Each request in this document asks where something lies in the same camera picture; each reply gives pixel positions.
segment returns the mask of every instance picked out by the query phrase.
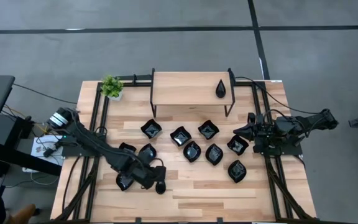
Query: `white pot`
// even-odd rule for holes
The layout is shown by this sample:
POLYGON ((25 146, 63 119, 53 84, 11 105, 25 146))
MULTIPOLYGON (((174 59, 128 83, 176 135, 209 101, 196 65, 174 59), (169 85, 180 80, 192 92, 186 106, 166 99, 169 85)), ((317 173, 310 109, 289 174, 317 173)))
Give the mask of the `white pot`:
POLYGON ((122 90, 121 90, 121 92, 119 92, 119 95, 118 95, 117 97, 108 96, 108 98, 109 98, 110 100, 120 101, 121 98, 122 98, 122 90))

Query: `wooden table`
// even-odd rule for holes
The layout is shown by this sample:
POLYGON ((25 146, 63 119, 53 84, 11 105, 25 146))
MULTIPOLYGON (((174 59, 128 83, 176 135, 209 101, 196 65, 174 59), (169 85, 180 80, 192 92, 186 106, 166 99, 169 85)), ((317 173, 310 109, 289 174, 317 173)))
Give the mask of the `wooden table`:
MULTIPOLYGON (((97 82, 83 82, 78 100, 81 122, 89 126, 97 82)), ((282 103, 287 104, 283 83, 266 81, 268 91, 282 103)), ((155 119, 162 127, 162 134, 151 141, 140 127, 150 118, 149 87, 126 87, 121 101, 109 104, 106 127, 108 143, 118 147, 125 142, 139 149, 150 143, 157 150, 157 157, 164 160, 167 167, 167 191, 163 195, 155 193, 154 187, 140 189, 134 183, 126 192, 116 185, 116 176, 102 158, 96 184, 91 222, 134 222, 141 217, 144 222, 216 222, 223 217, 225 222, 235 221, 274 221, 272 200, 269 191, 264 158, 252 152, 253 144, 241 156, 230 151, 226 143, 233 137, 232 130, 247 122, 248 112, 255 112, 252 91, 249 87, 235 87, 236 105, 232 113, 225 117, 222 109, 211 106, 164 106, 155 119), (207 141, 197 127, 207 119, 220 129, 220 132, 207 141), (184 158, 182 148, 177 148, 169 134, 177 127, 184 126, 193 140, 203 151, 200 158, 189 164, 184 158), (205 158, 209 145, 216 143, 223 151, 222 161, 213 167, 205 158), (247 175, 238 184, 229 178, 227 167, 239 159, 247 168, 247 175)), ((289 115, 287 108, 269 98, 270 107, 289 115)), ((51 218, 62 212, 62 197, 67 177, 75 158, 63 163, 51 218)), ((307 213, 315 216, 308 181, 303 165, 293 156, 282 156, 287 186, 298 203, 307 213)), ((77 191, 82 159, 77 163, 68 186, 66 205, 77 191)), ((282 195, 277 189, 281 214, 285 216, 282 195)), ((85 216, 88 193, 82 200, 80 218, 85 216)))
POLYGON ((229 72, 153 72, 153 89, 151 95, 154 118, 157 106, 233 106, 234 98, 229 72), (222 80, 226 95, 218 98, 215 94, 219 81, 222 80))

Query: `small green plant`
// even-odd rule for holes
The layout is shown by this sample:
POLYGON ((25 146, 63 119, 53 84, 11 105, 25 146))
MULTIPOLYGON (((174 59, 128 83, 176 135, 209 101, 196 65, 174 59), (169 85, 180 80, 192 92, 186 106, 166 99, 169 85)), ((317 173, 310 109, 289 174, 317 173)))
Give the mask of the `small green plant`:
POLYGON ((111 75, 106 76, 102 82, 102 94, 105 96, 118 97, 119 92, 124 88, 124 84, 119 78, 114 78, 111 75))

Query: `gray floor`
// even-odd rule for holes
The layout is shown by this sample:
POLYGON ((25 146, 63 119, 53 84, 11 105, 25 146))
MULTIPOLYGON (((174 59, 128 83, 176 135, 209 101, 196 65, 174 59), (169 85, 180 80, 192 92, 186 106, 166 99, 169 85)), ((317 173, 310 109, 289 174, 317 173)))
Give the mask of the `gray floor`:
MULTIPOLYGON (((256 0, 260 26, 358 25, 356 0, 256 0)), ((0 0, 0 29, 250 26, 247 1, 0 0)), ((319 218, 358 223, 358 30, 261 32, 271 79, 290 106, 329 108, 340 122, 302 144, 319 218)), ((261 79, 252 31, 0 35, 0 75, 76 101, 83 80, 157 70, 225 70, 261 79)), ((59 103, 14 88, 8 105, 44 121, 59 103)), ((52 207, 54 189, 9 189, 8 207, 52 207), (24 194, 23 199, 15 195, 24 194)))

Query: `potted plant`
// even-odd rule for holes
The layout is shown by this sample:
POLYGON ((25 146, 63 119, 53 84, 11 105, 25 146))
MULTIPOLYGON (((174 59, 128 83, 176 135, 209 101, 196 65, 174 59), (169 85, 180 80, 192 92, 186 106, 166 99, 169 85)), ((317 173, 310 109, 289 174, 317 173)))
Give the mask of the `potted plant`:
POLYGON ((106 76, 102 82, 102 94, 107 96, 110 100, 120 101, 122 97, 122 89, 124 84, 119 78, 114 78, 111 75, 106 76))

